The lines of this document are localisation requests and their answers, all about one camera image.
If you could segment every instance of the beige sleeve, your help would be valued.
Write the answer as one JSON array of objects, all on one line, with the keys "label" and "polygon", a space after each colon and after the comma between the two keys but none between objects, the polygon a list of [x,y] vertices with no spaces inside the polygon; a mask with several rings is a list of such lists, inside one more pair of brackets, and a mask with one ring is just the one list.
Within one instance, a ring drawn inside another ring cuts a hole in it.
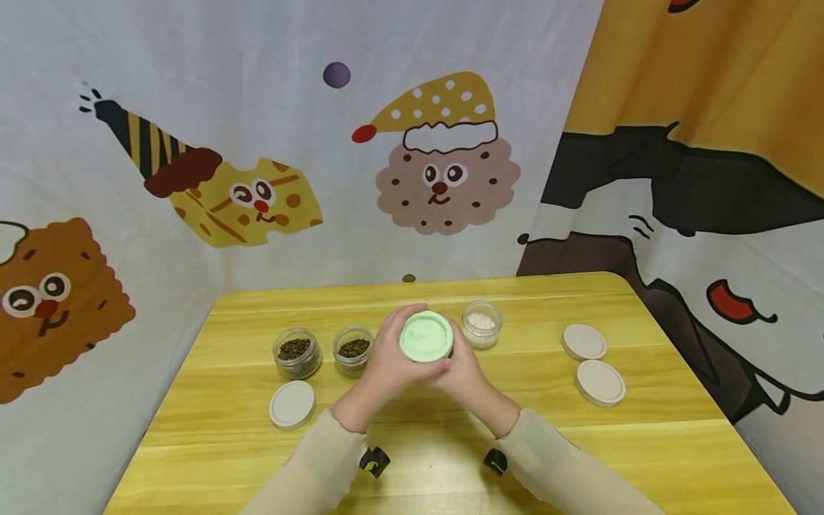
[{"label": "beige sleeve", "polygon": [[663,513],[532,410],[522,410],[513,430],[498,444],[516,479],[540,501],[567,515]]},{"label": "beige sleeve", "polygon": [[241,515],[320,515],[335,509],[365,450],[366,435],[350,433],[324,411]]}]

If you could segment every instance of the yellow polka dot hat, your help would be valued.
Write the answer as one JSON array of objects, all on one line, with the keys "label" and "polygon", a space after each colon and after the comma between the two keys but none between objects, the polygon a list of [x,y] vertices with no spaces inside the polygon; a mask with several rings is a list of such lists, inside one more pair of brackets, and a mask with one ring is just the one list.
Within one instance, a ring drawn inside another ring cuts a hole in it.
[{"label": "yellow polka dot hat", "polygon": [[403,132],[404,146],[422,152],[471,149],[498,138],[495,106],[486,81],[458,72],[425,82],[394,99],[352,133],[365,143],[377,133]]}]

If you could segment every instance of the fabric wall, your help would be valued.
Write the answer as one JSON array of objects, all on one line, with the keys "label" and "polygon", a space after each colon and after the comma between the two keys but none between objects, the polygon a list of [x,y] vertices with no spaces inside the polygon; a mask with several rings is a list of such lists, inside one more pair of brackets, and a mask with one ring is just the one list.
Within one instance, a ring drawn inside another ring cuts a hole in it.
[{"label": "fabric wall", "polygon": [[8,3],[0,513],[102,510],[228,291],[513,274],[601,6]]},{"label": "fabric wall", "polygon": [[519,274],[610,270],[824,506],[824,3],[608,0]]}]

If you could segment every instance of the jar lid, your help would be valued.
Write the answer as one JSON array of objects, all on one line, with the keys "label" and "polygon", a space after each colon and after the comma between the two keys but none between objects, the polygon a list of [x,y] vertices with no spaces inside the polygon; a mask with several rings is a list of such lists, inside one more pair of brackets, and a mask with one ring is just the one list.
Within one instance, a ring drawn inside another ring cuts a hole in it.
[{"label": "jar lid", "polygon": [[578,361],[601,359],[606,354],[606,340],[589,325],[568,325],[561,335],[561,344],[566,353]]},{"label": "jar lid", "polygon": [[578,365],[575,386],[583,398],[602,408],[618,404],[626,395],[624,378],[613,367],[596,359]]},{"label": "jar lid", "polygon": [[300,428],[315,413],[315,391],[305,381],[290,381],[278,388],[269,402],[269,418],[284,431]]},{"label": "jar lid", "polygon": [[400,332],[400,349],[412,361],[429,363],[445,358],[452,351],[452,326],[435,311],[422,311],[409,317]]}]

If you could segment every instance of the cartoon biscuit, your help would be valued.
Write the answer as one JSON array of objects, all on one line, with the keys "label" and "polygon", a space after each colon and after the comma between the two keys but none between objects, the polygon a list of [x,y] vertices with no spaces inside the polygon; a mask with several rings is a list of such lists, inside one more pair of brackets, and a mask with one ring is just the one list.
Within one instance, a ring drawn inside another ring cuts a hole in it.
[{"label": "cartoon biscuit", "polygon": [[315,194],[297,168],[262,157],[255,169],[237,170],[214,150],[191,147],[91,91],[93,109],[80,110],[94,111],[109,125],[143,176],[146,190],[168,198],[178,216],[209,245],[264,245],[271,231],[293,234],[323,222]]},{"label": "cartoon biscuit", "polygon": [[56,376],[134,318],[82,218],[0,222],[0,404]]},{"label": "cartoon biscuit", "polygon": [[458,72],[399,96],[352,134],[404,131],[389,166],[377,174],[378,208],[424,235],[457,234],[483,225],[513,201],[521,168],[498,136],[492,94],[483,78]]}]

